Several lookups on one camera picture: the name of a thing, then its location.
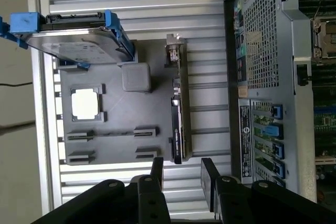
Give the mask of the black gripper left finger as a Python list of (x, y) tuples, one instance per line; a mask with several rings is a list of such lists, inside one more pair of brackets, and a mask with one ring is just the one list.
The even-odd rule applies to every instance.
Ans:
[(104, 180), (37, 219), (36, 223), (171, 223), (162, 193), (163, 159), (153, 160), (150, 174), (128, 185)]

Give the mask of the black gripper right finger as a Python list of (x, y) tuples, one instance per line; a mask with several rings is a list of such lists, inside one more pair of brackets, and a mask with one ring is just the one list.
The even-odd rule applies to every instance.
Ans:
[(201, 186), (210, 212), (222, 223), (335, 223), (335, 212), (274, 182), (247, 187), (201, 159)]

